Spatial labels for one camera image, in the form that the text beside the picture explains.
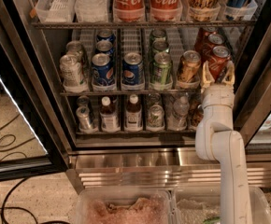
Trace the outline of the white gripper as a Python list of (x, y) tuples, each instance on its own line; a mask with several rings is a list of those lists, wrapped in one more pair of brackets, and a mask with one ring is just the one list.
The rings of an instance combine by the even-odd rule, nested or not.
[(233, 62), (229, 61), (223, 68), (221, 84), (214, 83), (215, 79), (209, 70), (209, 62), (205, 61), (201, 76), (201, 89), (204, 91), (202, 93), (202, 106), (225, 105), (233, 107), (235, 99), (232, 88), (235, 84), (235, 66)]

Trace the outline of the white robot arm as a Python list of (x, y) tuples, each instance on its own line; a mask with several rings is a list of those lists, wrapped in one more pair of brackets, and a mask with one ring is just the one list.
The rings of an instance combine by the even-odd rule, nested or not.
[(242, 135), (234, 130), (234, 64), (220, 83), (211, 75), (208, 63), (202, 68), (204, 116), (196, 128), (195, 151), (221, 166), (221, 224), (252, 224), (250, 190)]

